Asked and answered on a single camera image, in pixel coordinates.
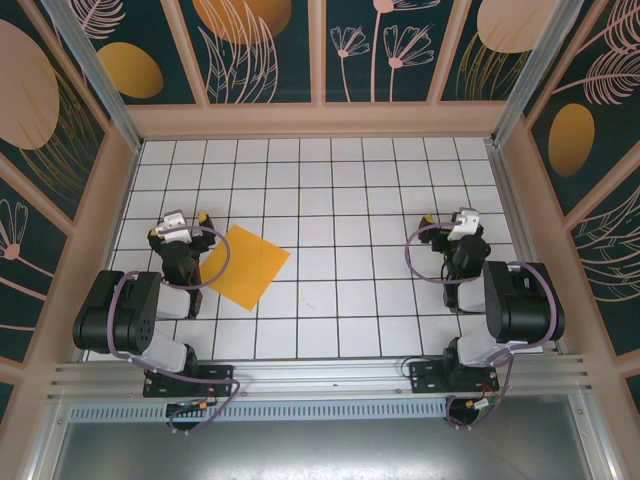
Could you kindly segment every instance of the plant illustration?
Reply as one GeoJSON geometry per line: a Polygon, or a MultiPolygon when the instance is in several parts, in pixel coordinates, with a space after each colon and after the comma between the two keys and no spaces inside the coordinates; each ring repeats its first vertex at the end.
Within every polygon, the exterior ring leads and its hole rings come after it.
{"type": "Polygon", "coordinates": [[[84,34],[96,40],[106,40],[126,13],[122,0],[68,0],[84,34]]]}
{"type": "Polygon", "coordinates": [[[640,85],[640,0],[616,0],[607,26],[578,53],[601,37],[609,51],[593,62],[585,78],[558,87],[552,95],[582,85],[591,104],[622,105],[622,99],[631,96],[640,85]]]}
{"type": "Polygon", "coordinates": [[[344,29],[344,33],[340,27],[331,29],[331,41],[333,46],[340,57],[340,67],[342,69],[342,83],[344,85],[344,93],[347,96],[347,102],[351,102],[349,96],[349,87],[347,86],[347,76],[344,69],[344,59],[348,57],[355,57],[356,55],[362,55],[370,51],[369,44],[364,43],[366,37],[362,33],[362,27],[353,28],[347,27],[344,29]]]}
{"type": "Polygon", "coordinates": [[[427,32],[429,27],[422,29],[407,27],[398,37],[398,26],[384,29],[384,47],[391,67],[389,81],[389,101],[393,102],[393,80],[399,68],[424,65],[433,61],[433,50],[428,50],[431,39],[427,32]]]}
{"type": "Polygon", "coordinates": [[[376,24],[373,30],[373,51],[371,54],[371,101],[376,101],[376,54],[378,50],[378,34],[382,15],[394,11],[422,10],[435,7],[440,0],[373,0],[376,9],[376,24]]]}
{"type": "Polygon", "coordinates": [[[198,27],[209,54],[205,86],[214,103],[255,103],[263,95],[268,95],[266,103],[271,102],[278,87],[278,56],[268,25],[246,3],[248,28],[229,0],[219,0],[223,11],[209,0],[200,3],[205,23],[218,32],[211,36],[198,27]]]}
{"type": "MultiPolygon", "coordinates": [[[[19,261],[33,270],[53,278],[51,272],[34,265],[20,255],[20,244],[27,229],[28,219],[29,209],[25,205],[16,202],[12,210],[7,199],[3,198],[0,200],[0,265],[6,261],[19,261]]],[[[47,298],[46,295],[42,295],[3,277],[0,277],[0,283],[20,293],[37,298],[38,300],[44,301],[47,298]]],[[[18,327],[5,324],[0,324],[0,328],[22,331],[33,331],[35,329],[35,327],[18,327]]]]}
{"type": "Polygon", "coordinates": [[[594,293],[596,299],[615,303],[640,297],[640,187],[616,208],[584,219],[577,229],[574,242],[589,282],[610,294],[594,293]],[[598,258],[582,258],[587,251],[598,258]]]}

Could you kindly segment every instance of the purple cable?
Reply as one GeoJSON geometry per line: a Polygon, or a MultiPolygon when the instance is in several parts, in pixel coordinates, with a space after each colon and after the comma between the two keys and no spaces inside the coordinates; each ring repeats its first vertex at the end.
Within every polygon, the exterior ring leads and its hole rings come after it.
{"type": "Polygon", "coordinates": [[[426,227],[419,228],[418,230],[413,232],[411,235],[409,235],[409,238],[407,239],[407,243],[404,246],[404,261],[407,262],[407,267],[409,267],[409,270],[411,270],[411,272],[413,272],[413,274],[416,277],[422,280],[425,280],[427,282],[438,283],[440,285],[458,285],[460,283],[470,282],[478,278],[478,277],[472,277],[472,278],[463,278],[460,280],[442,280],[441,278],[429,278],[429,277],[425,277],[420,272],[418,272],[411,263],[411,252],[409,251],[409,248],[411,247],[411,242],[413,241],[414,238],[416,238],[422,232],[426,232],[427,230],[431,230],[433,228],[455,227],[456,225],[462,225],[462,222],[434,223],[432,225],[427,225],[426,227]]]}
{"type": "MultiPolygon", "coordinates": [[[[507,394],[507,390],[509,388],[509,379],[511,378],[511,369],[513,367],[513,361],[515,359],[515,356],[513,355],[513,351],[514,350],[528,350],[531,348],[537,348],[539,346],[544,345],[545,343],[547,343],[551,337],[553,336],[553,333],[556,330],[556,326],[558,324],[558,309],[556,306],[556,300],[553,296],[553,292],[551,290],[551,286],[549,285],[549,282],[546,281],[546,279],[540,274],[540,272],[538,272],[535,268],[533,268],[531,265],[529,265],[528,263],[524,263],[524,262],[509,262],[508,265],[516,265],[519,266],[520,268],[524,268],[525,270],[528,270],[529,272],[531,272],[531,274],[535,277],[535,279],[540,283],[540,285],[542,286],[542,289],[544,290],[545,295],[547,296],[547,302],[549,302],[549,314],[550,314],[550,322],[549,322],[549,329],[547,330],[547,333],[544,335],[544,337],[542,337],[540,340],[538,340],[537,342],[532,343],[531,345],[526,344],[526,345],[515,345],[513,347],[506,347],[503,348],[502,350],[498,350],[497,352],[489,355],[489,357],[487,357],[487,362],[489,364],[492,364],[494,362],[494,360],[496,360],[497,358],[500,358],[503,355],[507,355],[506,359],[504,361],[501,362],[496,362],[495,366],[496,367],[502,367],[505,364],[509,364],[509,366],[507,367],[507,374],[504,377],[504,384],[502,385],[502,391],[500,392],[500,397],[499,397],[499,401],[498,403],[484,416],[482,417],[480,420],[478,420],[477,422],[475,422],[475,425],[479,424],[480,422],[484,421],[485,418],[487,418],[489,416],[489,414],[494,411],[498,405],[500,405],[500,402],[502,402],[502,399],[504,398],[504,396],[507,394]]],[[[468,427],[470,428],[470,425],[464,425],[462,422],[460,422],[459,420],[457,420],[456,418],[453,418],[451,416],[451,414],[449,413],[451,410],[451,405],[453,404],[453,401],[455,400],[455,396],[451,396],[447,399],[447,405],[445,407],[445,419],[447,421],[447,423],[449,425],[451,425],[452,427],[468,427]]]]}
{"type": "MultiPolygon", "coordinates": [[[[220,238],[220,240],[222,241],[222,243],[225,245],[225,247],[227,247],[227,258],[222,266],[222,268],[220,269],[220,271],[214,275],[214,277],[211,280],[208,280],[200,285],[196,285],[191,286],[191,287],[183,287],[183,286],[177,286],[177,285],[171,285],[174,288],[181,288],[183,290],[193,290],[195,288],[202,288],[204,286],[207,286],[211,283],[213,283],[215,280],[217,280],[218,278],[220,278],[220,276],[224,273],[224,271],[226,270],[227,266],[229,265],[229,261],[231,259],[231,249],[229,248],[229,242],[227,241],[227,239],[222,236],[220,233],[216,232],[215,230],[208,228],[208,227],[200,227],[200,226],[186,226],[186,227],[178,227],[178,228],[174,228],[171,230],[168,230],[166,233],[171,233],[171,232],[177,232],[180,230],[202,230],[205,232],[210,232],[210,233],[214,233],[216,236],[218,236],[220,238]]],[[[206,426],[208,426],[211,422],[213,422],[223,411],[224,409],[227,407],[227,405],[229,404],[229,402],[231,402],[235,396],[237,395],[238,391],[240,390],[240,382],[238,382],[237,380],[234,379],[225,379],[225,380],[213,380],[213,379],[202,379],[202,378],[193,378],[193,377],[186,377],[184,375],[180,375],[174,372],[169,372],[168,370],[164,370],[162,368],[157,368],[154,365],[150,365],[147,364],[141,360],[138,360],[136,358],[133,358],[130,355],[123,355],[121,353],[119,353],[116,350],[115,347],[115,342],[113,339],[113,324],[114,324],[114,319],[115,319],[115,312],[116,312],[116,306],[118,304],[118,298],[120,297],[120,294],[122,293],[122,289],[124,288],[124,285],[127,283],[127,280],[129,280],[130,278],[134,277],[135,275],[138,275],[140,272],[136,272],[136,271],[132,271],[132,272],[128,272],[125,273],[124,276],[120,279],[120,281],[118,282],[118,284],[116,285],[116,288],[113,292],[113,297],[111,298],[111,303],[109,304],[109,313],[107,315],[107,345],[109,346],[109,353],[111,353],[111,355],[113,355],[116,358],[119,358],[120,360],[126,360],[127,362],[131,362],[132,364],[136,365],[137,367],[140,367],[144,370],[151,370],[153,372],[159,372],[162,375],[165,375],[167,377],[170,378],[174,378],[176,380],[180,380],[183,382],[189,382],[189,383],[197,383],[197,384],[205,384],[205,385],[234,385],[236,388],[235,390],[232,389],[232,391],[229,394],[229,397],[222,403],[222,405],[220,405],[220,407],[218,407],[218,409],[213,413],[213,415],[211,415],[209,418],[207,418],[205,421],[200,422],[198,425],[196,425],[195,427],[193,427],[191,430],[187,430],[184,432],[184,435],[187,436],[189,435],[189,432],[191,433],[196,433],[199,430],[202,430],[203,428],[205,428],[206,426]]],[[[187,410],[187,408],[184,409],[180,409],[180,410],[176,410],[173,415],[171,415],[171,417],[169,418],[169,426],[171,427],[173,433],[176,433],[178,430],[176,429],[176,427],[173,424],[173,420],[175,419],[176,415],[179,415],[182,411],[187,410]]]]}

